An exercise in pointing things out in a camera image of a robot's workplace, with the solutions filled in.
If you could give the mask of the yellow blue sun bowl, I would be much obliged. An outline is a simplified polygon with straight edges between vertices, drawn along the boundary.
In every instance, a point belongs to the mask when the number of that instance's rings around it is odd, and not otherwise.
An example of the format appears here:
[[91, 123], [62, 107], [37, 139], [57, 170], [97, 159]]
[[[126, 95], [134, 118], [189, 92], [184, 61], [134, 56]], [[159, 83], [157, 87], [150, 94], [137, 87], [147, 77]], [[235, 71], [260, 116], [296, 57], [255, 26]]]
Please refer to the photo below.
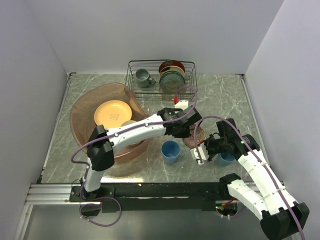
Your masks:
[[139, 146], [140, 144], [142, 144], [144, 142], [144, 140], [141, 140], [141, 141], [138, 141], [138, 142], [135, 142], [131, 145], [129, 145], [130, 147], [136, 147], [136, 146]]

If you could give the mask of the tan bottom plate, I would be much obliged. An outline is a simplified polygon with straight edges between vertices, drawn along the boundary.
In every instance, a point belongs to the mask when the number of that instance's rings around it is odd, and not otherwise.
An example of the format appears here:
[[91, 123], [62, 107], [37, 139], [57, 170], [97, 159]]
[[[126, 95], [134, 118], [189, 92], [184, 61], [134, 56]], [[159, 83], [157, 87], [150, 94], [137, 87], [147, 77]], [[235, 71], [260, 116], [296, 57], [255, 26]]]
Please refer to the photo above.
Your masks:
[[109, 100], [102, 103], [94, 112], [94, 122], [105, 129], [118, 128], [126, 121], [131, 120], [131, 107], [121, 100]]

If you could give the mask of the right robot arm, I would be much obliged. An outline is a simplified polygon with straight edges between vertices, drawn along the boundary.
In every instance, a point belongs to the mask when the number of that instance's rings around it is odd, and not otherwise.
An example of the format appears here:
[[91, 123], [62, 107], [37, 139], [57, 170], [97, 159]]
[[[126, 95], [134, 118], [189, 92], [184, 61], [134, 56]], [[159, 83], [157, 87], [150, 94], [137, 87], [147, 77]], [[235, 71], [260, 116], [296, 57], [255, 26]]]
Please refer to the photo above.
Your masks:
[[216, 123], [220, 138], [207, 138], [196, 147], [198, 163], [210, 161], [222, 153], [232, 155], [246, 170], [259, 192], [248, 187], [237, 175], [226, 175], [224, 184], [219, 186], [223, 199], [235, 198], [249, 209], [260, 221], [262, 231], [270, 240], [282, 240], [295, 233], [305, 239], [303, 228], [310, 210], [305, 203], [297, 200], [277, 178], [251, 135], [241, 135], [233, 119], [218, 118]]

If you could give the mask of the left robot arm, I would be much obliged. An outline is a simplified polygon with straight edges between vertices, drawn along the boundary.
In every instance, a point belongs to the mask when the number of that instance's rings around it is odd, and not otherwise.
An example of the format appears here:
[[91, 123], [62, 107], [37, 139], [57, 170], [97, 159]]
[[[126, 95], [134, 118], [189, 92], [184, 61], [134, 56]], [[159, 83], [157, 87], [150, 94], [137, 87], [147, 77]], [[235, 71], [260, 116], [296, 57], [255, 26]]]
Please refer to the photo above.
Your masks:
[[190, 126], [201, 119], [200, 113], [192, 105], [187, 109], [165, 107], [157, 113], [124, 127], [104, 129], [95, 127], [87, 148], [88, 167], [82, 178], [80, 198], [94, 201], [99, 195], [104, 171], [115, 164], [115, 153], [136, 143], [160, 136], [186, 138]]

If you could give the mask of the red zigzag bottom bowl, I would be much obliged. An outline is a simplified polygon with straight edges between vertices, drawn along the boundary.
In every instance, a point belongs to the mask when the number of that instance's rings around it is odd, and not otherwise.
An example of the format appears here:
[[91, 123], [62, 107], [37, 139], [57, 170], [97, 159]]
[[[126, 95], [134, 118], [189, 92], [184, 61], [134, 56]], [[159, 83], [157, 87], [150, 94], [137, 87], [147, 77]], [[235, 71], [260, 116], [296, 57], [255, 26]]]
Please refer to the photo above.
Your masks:
[[196, 146], [196, 143], [200, 145], [203, 141], [207, 139], [206, 132], [200, 126], [197, 128], [196, 135], [195, 135], [194, 134], [195, 127], [196, 127], [195, 124], [190, 126], [190, 129], [189, 129], [190, 136], [182, 139], [182, 142], [191, 149]]

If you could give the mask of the blue plastic cup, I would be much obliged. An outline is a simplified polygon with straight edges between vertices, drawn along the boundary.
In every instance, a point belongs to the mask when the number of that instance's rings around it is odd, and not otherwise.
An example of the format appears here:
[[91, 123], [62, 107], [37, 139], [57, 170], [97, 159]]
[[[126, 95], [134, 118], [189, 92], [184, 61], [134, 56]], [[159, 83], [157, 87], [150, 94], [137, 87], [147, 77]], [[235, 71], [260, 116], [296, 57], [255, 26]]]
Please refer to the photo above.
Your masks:
[[219, 166], [226, 167], [235, 161], [235, 157], [230, 153], [220, 153], [217, 155], [216, 162]]
[[163, 161], [167, 165], [173, 165], [177, 161], [180, 152], [180, 145], [173, 140], [165, 141], [161, 146]]

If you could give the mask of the plain white ceramic bowl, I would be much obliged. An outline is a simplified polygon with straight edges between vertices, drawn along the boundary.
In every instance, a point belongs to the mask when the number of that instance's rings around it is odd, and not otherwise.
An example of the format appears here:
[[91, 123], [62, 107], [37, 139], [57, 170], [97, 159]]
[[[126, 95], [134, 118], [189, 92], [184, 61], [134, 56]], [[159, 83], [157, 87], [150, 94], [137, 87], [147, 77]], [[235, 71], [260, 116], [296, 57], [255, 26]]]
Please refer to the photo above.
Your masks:
[[125, 126], [128, 126], [128, 125], [134, 124], [134, 123], [136, 123], [135, 120], [128, 120], [128, 121], [125, 121], [125, 122], [121, 125], [121, 127], [125, 127]]

